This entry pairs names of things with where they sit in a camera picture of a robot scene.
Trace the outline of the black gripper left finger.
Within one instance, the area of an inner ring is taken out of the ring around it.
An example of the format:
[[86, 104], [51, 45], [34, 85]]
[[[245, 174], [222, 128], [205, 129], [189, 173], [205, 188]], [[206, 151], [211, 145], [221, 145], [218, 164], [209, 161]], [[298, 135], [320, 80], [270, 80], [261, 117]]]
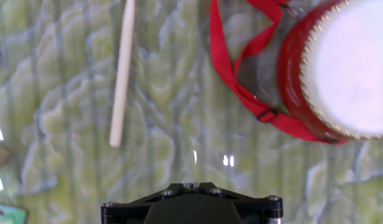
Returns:
[[146, 216], [151, 206], [156, 203], [181, 196], [192, 191], [191, 183], [170, 184], [166, 189], [150, 194], [129, 203], [105, 202], [101, 205], [101, 223], [125, 223], [124, 219], [130, 216]]

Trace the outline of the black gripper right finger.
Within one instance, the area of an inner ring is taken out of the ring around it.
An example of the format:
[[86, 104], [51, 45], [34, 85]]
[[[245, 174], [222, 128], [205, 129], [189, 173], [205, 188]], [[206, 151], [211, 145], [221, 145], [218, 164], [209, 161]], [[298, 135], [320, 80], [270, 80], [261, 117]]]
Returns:
[[256, 213], [259, 223], [283, 224], [283, 199], [277, 195], [268, 195], [264, 198], [253, 198], [230, 190], [215, 186], [212, 182], [191, 183], [191, 193], [209, 195], [231, 202], [238, 214]]

